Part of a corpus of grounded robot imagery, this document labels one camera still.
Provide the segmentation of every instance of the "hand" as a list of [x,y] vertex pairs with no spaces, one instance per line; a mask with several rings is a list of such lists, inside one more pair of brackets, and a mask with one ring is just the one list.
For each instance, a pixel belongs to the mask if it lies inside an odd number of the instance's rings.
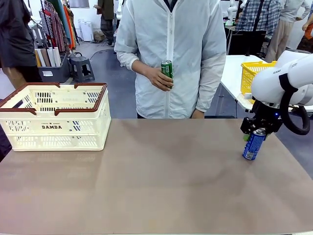
[[200,110],[196,109],[194,113],[192,114],[191,118],[193,119],[204,119],[204,112],[201,112]]
[[305,23],[305,24],[302,26],[302,30],[303,30],[303,31],[307,31],[308,26],[309,26],[309,25]]
[[161,89],[164,92],[169,92],[171,90],[167,86],[174,86],[172,78],[162,74],[161,68],[149,67],[145,72],[145,76],[150,80],[152,85]]

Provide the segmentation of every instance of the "gray bin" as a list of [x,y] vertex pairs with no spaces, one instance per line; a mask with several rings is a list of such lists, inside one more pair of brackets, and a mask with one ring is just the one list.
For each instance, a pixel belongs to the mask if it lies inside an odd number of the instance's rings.
[[43,82],[64,83],[70,78],[69,62],[65,54],[60,54],[62,64],[60,67],[38,67]]

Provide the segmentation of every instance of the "yellow basket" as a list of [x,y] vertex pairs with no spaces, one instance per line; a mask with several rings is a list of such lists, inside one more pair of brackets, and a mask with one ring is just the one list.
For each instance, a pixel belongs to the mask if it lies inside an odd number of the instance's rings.
[[251,84],[255,75],[269,67],[274,67],[275,64],[276,61],[273,61],[270,64],[263,63],[263,61],[242,63],[241,66],[243,67],[243,76],[241,79],[241,93],[251,93]]

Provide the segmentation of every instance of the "finger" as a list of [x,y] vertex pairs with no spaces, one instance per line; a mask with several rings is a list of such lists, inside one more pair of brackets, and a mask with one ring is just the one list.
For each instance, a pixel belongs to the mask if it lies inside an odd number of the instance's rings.
[[164,86],[162,83],[160,83],[159,81],[156,81],[156,87],[158,87],[159,89],[161,89],[164,92],[169,92],[171,89]]
[[170,77],[168,77],[168,76],[162,74],[162,72],[159,72],[159,73],[158,73],[158,76],[159,76],[160,78],[162,78],[163,80],[167,81],[167,82],[173,82],[172,78],[170,78]]
[[167,82],[167,81],[163,80],[163,79],[160,78],[160,77],[158,77],[157,80],[158,80],[161,84],[163,84],[163,85],[165,85],[165,86],[169,86],[169,87],[173,87],[173,86],[174,86],[174,83],[173,83],[173,82]]

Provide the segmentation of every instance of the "stool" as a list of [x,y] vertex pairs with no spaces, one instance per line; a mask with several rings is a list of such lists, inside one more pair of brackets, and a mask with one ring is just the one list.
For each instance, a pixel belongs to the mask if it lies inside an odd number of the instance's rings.
[[89,59],[84,56],[71,56],[69,62],[72,65],[73,80],[78,82],[86,82],[86,80],[95,80]]

